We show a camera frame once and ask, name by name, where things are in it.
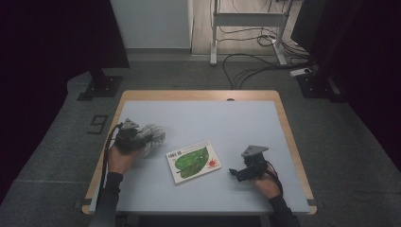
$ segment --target wall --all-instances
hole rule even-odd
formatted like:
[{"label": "wall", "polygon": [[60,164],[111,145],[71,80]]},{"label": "wall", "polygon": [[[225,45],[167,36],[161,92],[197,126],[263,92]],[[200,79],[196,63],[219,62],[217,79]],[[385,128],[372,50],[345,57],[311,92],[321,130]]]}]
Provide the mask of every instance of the wall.
[{"label": "wall", "polygon": [[111,0],[111,3],[126,48],[191,47],[192,0]]}]

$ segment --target sleeve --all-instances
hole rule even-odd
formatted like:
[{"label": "sleeve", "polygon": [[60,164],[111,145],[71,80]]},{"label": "sleeve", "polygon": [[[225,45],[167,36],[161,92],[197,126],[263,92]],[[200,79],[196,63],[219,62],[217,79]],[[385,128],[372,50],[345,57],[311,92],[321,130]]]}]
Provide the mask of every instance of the sleeve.
[{"label": "sleeve", "polygon": [[274,210],[274,220],[277,226],[280,227],[299,227],[299,222],[296,217],[292,215],[291,209],[287,207],[286,201],[283,196],[277,196],[269,200]]},{"label": "sleeve", "polygon": [[96,208],[90,227],[114,227],[115,209],[117,207],[120,183],[123,181],[123,175],[115,172],[107,174],[106,186],[103,188],[99,205]]}]

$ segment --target metal stand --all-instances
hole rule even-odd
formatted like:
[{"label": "metal stand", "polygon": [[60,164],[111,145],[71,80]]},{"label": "metal stand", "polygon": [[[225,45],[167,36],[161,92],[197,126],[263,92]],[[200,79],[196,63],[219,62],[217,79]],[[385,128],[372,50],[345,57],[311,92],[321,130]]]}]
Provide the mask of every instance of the metal stand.
[{"label": "metal stand", "polygon": [[118,87],[123,80],[120,76],[105,76],[105,86],[97,86],[94,80],[86,88],[85,93],[81,93],[77,101],[92,101],[94,97],[114,97]]},{"label": "metal stand", "polygon": [[287,65],[284,58],[284,51],[281,44],[284,30],[286,28],[289,11],[291,10],[292,1],[288,0],[288,4],[284,13],[268,12],[268,13],[220,13],[218,12],[218,1],[215,0],[213,11],[213,37],[210,46],[210,64],[218,64],[218,45],[216,40],[218,26],[278,26],[279,31],[277,39],[273,42],[273,48],[277,55],[277,59],[281,65]]}]

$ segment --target human hand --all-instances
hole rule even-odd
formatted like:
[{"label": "human hand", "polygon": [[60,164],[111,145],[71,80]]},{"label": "human hand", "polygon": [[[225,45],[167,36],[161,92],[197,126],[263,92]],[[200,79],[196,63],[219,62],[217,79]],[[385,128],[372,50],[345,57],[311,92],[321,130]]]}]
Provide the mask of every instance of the human hand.
[{"label": "human hand", "polygon": [[[270,165],[268,167],[268,170],[273,174],[276,173]],[[272,178],[272,176],[267,173],[264,173],[261,178],[252,179],[251,182],[256,186],[256,188],[262,193],[264,197],[268,198],[268,200],[281,194],[279,186]]]},{"label": "human hand", "polygon": [[143,148],[133,150],[129,153],[122,153],[117,146],[111,146],[108,151],[109,172],[126,173],[131,168],[132,162],[141,155],[142,149]]}]

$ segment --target black curtain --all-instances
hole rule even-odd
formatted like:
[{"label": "black curtain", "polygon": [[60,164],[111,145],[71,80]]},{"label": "black curtain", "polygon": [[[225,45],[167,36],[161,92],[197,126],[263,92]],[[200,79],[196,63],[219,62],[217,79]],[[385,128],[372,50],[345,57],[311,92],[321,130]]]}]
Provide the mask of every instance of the black curtain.
[{"label": "black curtain", "polygon": [[129,67],[109,0],[0,3],[0,200],[59,112],[69,79]]},{"label": "black curtain", "polygon": [[346,98],[401,170],[401,3],[365,1],[335,58]]}]

